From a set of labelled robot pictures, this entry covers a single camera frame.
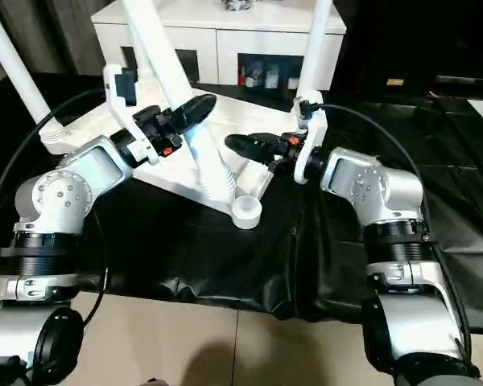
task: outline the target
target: black cable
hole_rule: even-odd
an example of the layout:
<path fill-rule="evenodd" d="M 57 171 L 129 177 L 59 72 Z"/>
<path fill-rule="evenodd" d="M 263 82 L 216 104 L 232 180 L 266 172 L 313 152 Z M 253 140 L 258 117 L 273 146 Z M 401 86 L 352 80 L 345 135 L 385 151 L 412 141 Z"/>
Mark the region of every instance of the black cable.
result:
<path fill-rule="evenodd" d="M 427 204 L 427 197 L 426 197 L 426 187 L 422 180 L 422 176 L 420 175 L 420 170 L 415 164 L 415 161 L 407 152 L 407 150 L 401 145 L 401 143 L 392 135 L 388 130 L 386 130 L 383 126 L 379 125 L 375 120 L 370 117 L 367 117 L 365 114 L 359 113 L 358 111 L 340 106 L 340 105 L 333 105 L 333 104 L 314 104 L 312 105 L 313 109 L 324 109 L 324 110 L 339 110 L 354 115 L 355 117 L 359 117 L 363 121 L 371 124 L 375 129 L 377 129 L 381 134 L 383 134 L 386 138 L 388 138 L 402 153 L 404 158 L 410 164 L 411 169 L 414 171 L 415 175 L 420 181 L 420 184 L 423 188 L 423 201 L 422 201 L 422 208 L 424 214 L 424 222 L 426 224 L 427 231 L 433 235 L 433 223 L 431 219 L 431 212 L 429 210 L 429 206 Z M 470 335 L 470 327 L 469 327 L 469 319 L 467 318 L 467 312 L 465 311 L 464 303 L 461 300 L 460 292 L 458 291 L 456 284 L 451 278 L 451 274 L 449 273 L 447 262 L 445 261 L 443 253 L 440 251 L 440 247 L 437 244 L 432 245 L 433 253 L 435 254 L 435 258 L 440 264 L 442 268 L 442 272 L 445 276 L 445 281 L 447 282 L 449 292 L 452 295 L 452 300 L 455 303 L 456 311 L 458 313 L 460 319 L 460 327 L 464 337 L 464 350 L 467 358 L 471 359 L 472 357 L 472 341 Z"/>
<path fill-rule="evenodd" d="M 2 172 L 2 175 L 0 176 L 0 192 L 3 189 L 3 186 L 6 182 L 7 176 L 9 175 L 10 171 L 12 170 L 13 166 L 15 163 L 18 161 L 19 156 L 23 153 L 23 151 L 27 148 L 28 144 L 32 141 L 32 138 L 36 136 L 36 134 L 53 118 L 55 117 L 58 113 L 60 113 L 62 110 L 66 109 L 70 104 L 88 96 L 91 94 L 95 93 L 103 93 L 104 89 L 103 88 L 95 88 L 92 90 L 87 90 L 84 92 L 81 92 L 80 94 L 77 94 L 70 99 L 67 99 L 57 107 L 55 107 L 45 118 L 43 118 L 32 131 L 23 139 L 22 143 L 16 149 L 12 157 L 10 158 L 9 162 L 7 163 L 4 171 Z"/>
<path fill-rule="evenodd" d="M 98 310 L 98 307 L 100 307 L 100 304 L 102 302 L 102 298 L 104 297 L 105 290 L 107 288 L 108 284 L 108 277 L 109 277 L 109 263 L 108 263 L 108 256 L 107 256 L 107 245 L 105 244 L 105 236 L 104 236 L 104 230 L 102 229 L 102 226 L 100 224 L 100 220 L 98 219 L 98 215 L 96 211 L 93 211 L 93 218 L 95 219 L 95 222 L 97 223 L 97 228 L 98 232 L 100 233 L 101 237 L 101 242 L 102 242 L 102 253 L 104 257 L 104 271 L 102 273 L 101 277 L 101 288 L 99 289 L 98 292 L 98 298 L 95 301 L 95 304 L 91 311 L 89 311 L 88 316 L 84 320 L 84 326 L 88 326 L 89 323 L 91 322 L 91 319 L 93 319 L 93 316 L 95 316 L 95 313 Z"/>

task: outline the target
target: cabinet door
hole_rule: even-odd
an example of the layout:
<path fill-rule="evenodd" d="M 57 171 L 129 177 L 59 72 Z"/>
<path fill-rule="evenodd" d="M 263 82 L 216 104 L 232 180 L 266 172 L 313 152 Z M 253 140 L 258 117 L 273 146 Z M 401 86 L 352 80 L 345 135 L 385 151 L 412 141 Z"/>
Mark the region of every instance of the cabinet door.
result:
<path fill-rule="evenodd" d="M 106 63 L 127 66 L 132 51 L 129 27 L 125 24 L 94 24 Z M 218 84 L 217 39 L 215 30 L 165 27 L 171 45 L 191 82 Z"/>
<path fill-rule="evenodd" d="M 319 90 L 329 90 L 332 76 L 335 72 L 338 54 L 340 53 L 343 35 L 326 35 L 324 50 L 320 59 L 316 87 Z M 292 32 L 261 32 L 261 31 L 217 31 L 218 70 L 220 84 L 239 84 L 243 77 L 239 65 L 244 56 L 249 55 L 254 61 L 255 55 L 261 56 L 261 61 L 278 62 L 285 66 L 287 56 L 303 57 L 308 46 L 308 34 Z"/>

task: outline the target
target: table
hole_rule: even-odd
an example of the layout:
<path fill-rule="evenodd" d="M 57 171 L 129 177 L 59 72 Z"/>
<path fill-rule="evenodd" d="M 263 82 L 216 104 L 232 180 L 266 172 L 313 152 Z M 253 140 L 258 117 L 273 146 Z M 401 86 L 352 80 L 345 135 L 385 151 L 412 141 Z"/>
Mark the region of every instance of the table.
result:
<path fill-rule="evenodd" d="M 100 84 L 99 78 L 87 77 L 35 80 L 51 106 Z M 201 87 L 289 109 L 289 101 L 275 94 Z M 0 172 L 31 128 L 25 108 L 15 98 L 2 82 Z M 483 119 L 466 101 L 334 101 L 381 122 L 419 164 L 440 247 L 461 287 L 473 332 L 483 333 Z M 64 118 L 73 119 L 99 102 L 78 106 Z M 388 166 L 406 167 L 397 150 L 369 127 L 340 114 L 331 114 L 328 120 L 326 151 L 343 146 L 380 154 Z M 24 159 L 0 203 L 0 246 L 8 245 L 10 227 L 17 220 L 12 204 L 15 187 L 56 161 L 36 145 Z M 369 293 L 361 229 L 350 205 L 286 177 L 273 180 L 262 204 L 260 225 L 241 231 L 217 211 L 130 180 L 97 205 L 112 273 L 109 292 L 257 310 L 281 319 L 359 322 L 359 305 Z M 86 223 L 79 266 L 96 279 L 102 247 L 95 224 L 91 219 Z"/>

